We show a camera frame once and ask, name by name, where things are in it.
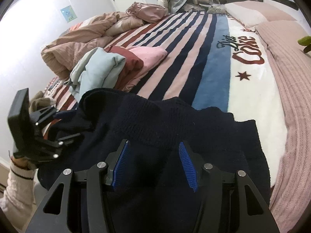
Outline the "left forearm white sleeve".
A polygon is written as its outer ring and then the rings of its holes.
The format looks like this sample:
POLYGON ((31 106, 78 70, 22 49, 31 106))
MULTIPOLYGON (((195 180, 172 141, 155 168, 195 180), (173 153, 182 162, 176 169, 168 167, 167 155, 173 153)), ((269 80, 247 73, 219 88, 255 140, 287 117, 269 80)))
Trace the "left forearm white sleeve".
POLYGON ((12 161, 7 187, 1 198, 4 215, 19 232, 23 231, 33 214, 35 171, 16 167, 12 161))

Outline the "person's left hand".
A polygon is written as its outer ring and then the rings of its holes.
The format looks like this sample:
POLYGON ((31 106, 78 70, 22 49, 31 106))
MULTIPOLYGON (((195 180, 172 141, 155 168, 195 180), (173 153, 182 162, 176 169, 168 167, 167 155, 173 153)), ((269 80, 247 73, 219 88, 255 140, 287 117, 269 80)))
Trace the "person's left hand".
POLYGON ((24 170, 36 170, 36 166, 29 162, 27 158, 15 158, 14 156, 11 157, 12 163, 19 167, 20 169, 24 170))

